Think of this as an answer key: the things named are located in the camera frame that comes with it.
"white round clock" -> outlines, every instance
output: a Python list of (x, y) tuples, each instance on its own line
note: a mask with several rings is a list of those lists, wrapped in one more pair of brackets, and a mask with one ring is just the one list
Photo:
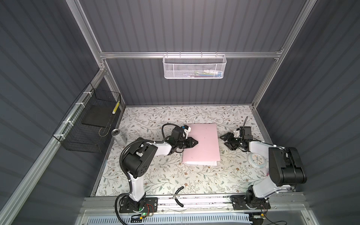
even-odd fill
[(265, 158), (256, 153), (248, 154), (248, 161), (249, 161), (250, 165), (252, 165), (256, 169), (264, 168), (266, 165)]

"black mounting plate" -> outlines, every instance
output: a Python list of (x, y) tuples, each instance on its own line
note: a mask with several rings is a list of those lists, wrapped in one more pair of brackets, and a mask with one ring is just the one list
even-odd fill
[[(232, 198), (232, 199), (241, 198), (240, 201), (232, 201), (231, 204), (233, 205), (234, 210), (250, 210), (250, 209), (259, 210), (260, 209), (260, 207), (261, 207), (260, 205), (257, 206), (256, 208), (251, 207), (251, 206), (250, 206), (251, 208), (247, 207), (246, 202), (244, 200), (244, 196), (245, 195), (232, 195), (232, 196), (230, 196), (230, 198)], [(264, 210), (264, 208), (266, 210), (271, 208), (269, 201), (263, 201), (262, 205), (263, 205), (263, 207), (261, 207), (262, 210)]]
[[(145, 204), (152, 205), (149, 207), (149, 212), (156, 212), (158, 205), (158, 198), (145, 198)], [(148, 212), (148, 208), (145, 206), (141, 212)], [(129, 206), (129, 196), (126, 195), (120, 200), (120, 209), (119, 213), (133, 213)]]

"black clamp handle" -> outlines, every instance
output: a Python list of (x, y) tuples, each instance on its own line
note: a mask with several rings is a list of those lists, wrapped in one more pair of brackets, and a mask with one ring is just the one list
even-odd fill
[(180, 205), (180, 207), (184, 207), (184, 205), (183, 205), (181, 202), (179, 202), (179, 200), (177, 199), (176, 195), (177, 195), (181, 190), (183, 190), (183, 189), (184, 189), (184, 186), (180, 187), (180, 188), (175, 192), (175, 194), (173, 195), (176, 203), (177, 203), (178, 205)]

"clock face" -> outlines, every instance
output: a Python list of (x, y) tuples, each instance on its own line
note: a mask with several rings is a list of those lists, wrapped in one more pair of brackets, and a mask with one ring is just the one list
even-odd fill
[(259, 165), (259, 166), (263, 165), (265, 163), (264, 157), (262, 157), (259, 154), (252, 154), (251, 159), (256, 165)]

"pink object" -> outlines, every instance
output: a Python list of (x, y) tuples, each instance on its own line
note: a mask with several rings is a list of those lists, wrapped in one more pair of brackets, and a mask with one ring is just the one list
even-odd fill
[(184, 150), (183, 163), (216, 166), (220, 161), (219, 141), (215, 123), (187, 124), (191, 127), (189, 137), (199, 143)]

